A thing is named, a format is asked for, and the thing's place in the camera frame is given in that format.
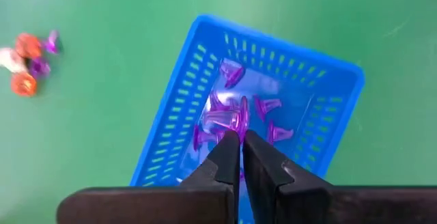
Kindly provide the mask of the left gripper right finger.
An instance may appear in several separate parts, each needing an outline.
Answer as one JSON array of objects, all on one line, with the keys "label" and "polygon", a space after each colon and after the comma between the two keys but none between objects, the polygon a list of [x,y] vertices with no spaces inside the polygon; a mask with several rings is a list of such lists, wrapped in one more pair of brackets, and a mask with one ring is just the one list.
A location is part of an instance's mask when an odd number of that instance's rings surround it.
[{"label": "left gripper right finger", "polygon": [[243,161],[256,223],[328,223],[331,184],[252,130],[245,134]]}]

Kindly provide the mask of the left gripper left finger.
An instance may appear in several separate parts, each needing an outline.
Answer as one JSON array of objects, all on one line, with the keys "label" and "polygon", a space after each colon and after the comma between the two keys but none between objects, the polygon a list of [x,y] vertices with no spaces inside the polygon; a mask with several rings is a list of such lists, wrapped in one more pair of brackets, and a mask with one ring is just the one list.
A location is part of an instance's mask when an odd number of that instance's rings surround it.
[{"label": "left gripper left finger", "polygon": [[228,130],[180,186],[188,191],[181,207],[181,223],[236,223],[240,186],[238,134]]}]

